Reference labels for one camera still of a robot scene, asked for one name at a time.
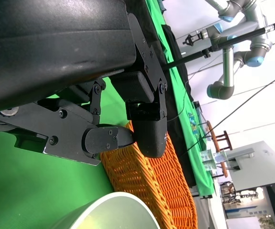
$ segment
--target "woven basket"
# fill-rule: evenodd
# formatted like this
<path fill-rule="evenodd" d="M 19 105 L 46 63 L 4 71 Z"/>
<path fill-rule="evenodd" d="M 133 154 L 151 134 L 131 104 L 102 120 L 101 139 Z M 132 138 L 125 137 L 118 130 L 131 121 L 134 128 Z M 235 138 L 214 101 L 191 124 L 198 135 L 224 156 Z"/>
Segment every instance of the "woven basket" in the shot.
<path fill-rule="evenodd" d="M 135 143 L 104 152 L 101 160 L 115 191 L 139 197 L 161 229 L 197 229 L 194 200 L 169 135 L 165 153 L 159 159 L 144 157 Z"/>

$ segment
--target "white machine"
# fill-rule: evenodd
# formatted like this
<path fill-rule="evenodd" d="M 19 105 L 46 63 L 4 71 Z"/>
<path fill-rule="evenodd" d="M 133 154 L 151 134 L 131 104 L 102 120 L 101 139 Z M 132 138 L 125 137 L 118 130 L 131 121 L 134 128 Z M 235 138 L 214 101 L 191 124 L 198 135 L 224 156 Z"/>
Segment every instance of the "white machine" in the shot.
<path fill-rule="evenodd" d="M 239 170 L 229 170 L 236 191 L 275 183 L 275 152 L 264 141 L 226 152 Z"/>

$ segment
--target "green tablecloth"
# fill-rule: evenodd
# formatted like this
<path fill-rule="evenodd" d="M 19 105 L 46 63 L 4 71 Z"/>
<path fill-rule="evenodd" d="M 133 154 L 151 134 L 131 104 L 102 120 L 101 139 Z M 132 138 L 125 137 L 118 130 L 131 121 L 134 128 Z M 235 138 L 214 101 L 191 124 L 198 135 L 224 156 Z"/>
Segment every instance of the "green tablecloth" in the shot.
<path fill-rule="evenodd" d="M 171 52 L 161 25 L 165 24 L 156 0 L 147 0 L 149 11 L 160 39 L 165 45 L 168 61 Z M 183 105 L 183 83 L 175 68 L 171 70 L 176 92 L 177 109 Z M 102 93 L 101 122 L 127 123 L 124 102 L 105 79 L 107 89 Z M 180 115 L 187 146 L 196 138 L 192 134 L 188 113 L 197 117 L 189 102 Z M 90 165 L 14 148 L 15 137 L 0 133 L 0 229 L 45 229 L 68 212 L 113 192 L 102 165 Z M 212 180 L 200 162 L 200 145 L 189 156 L 201 195 L 213 193 Z"/>

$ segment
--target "bolt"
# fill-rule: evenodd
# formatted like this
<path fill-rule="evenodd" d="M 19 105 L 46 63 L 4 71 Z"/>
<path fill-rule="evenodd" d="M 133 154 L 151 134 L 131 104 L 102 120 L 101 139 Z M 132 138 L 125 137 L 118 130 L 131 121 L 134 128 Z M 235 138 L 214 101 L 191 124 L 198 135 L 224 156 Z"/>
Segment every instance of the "bolt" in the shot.
<path fill-rule="evenodd" d="M 58 143 L 58 138 L 57 136 L 51 136 L 50 139 L 49 139 L 49 143 L 54 146 Z"/>
<path fill-rule="evenodd" d="M 94 91 L 95 91 L 96 94 L 99 94 L 99 92 L 100 92 L 99 87 L 98 87 L 98 86 L 95 86 L 95 87 L 94 87 Z"/>
<path fill-rule="evenodd" d="M 160 93 L 163 94 L 164 93 L 164 85 L 162 83 L 160 83 Z"/>
<path fill-rule="evenodd" d="M 60 110 L 59 111 L 59 117 L 60 118 L 66 118 L 66 116 L 67 116 L 66 110 Z"/>

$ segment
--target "white bowl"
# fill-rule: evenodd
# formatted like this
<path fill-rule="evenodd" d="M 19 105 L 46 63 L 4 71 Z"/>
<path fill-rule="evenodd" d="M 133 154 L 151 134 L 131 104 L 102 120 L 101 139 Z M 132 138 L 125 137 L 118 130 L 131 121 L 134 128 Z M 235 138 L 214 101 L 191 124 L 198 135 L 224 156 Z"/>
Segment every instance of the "white bowl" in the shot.
<path fill-rule="evenodd" d="M 136 196 L 110 193 L 63 217 L 52 229 L 160 229 L 149 208 Z"/>

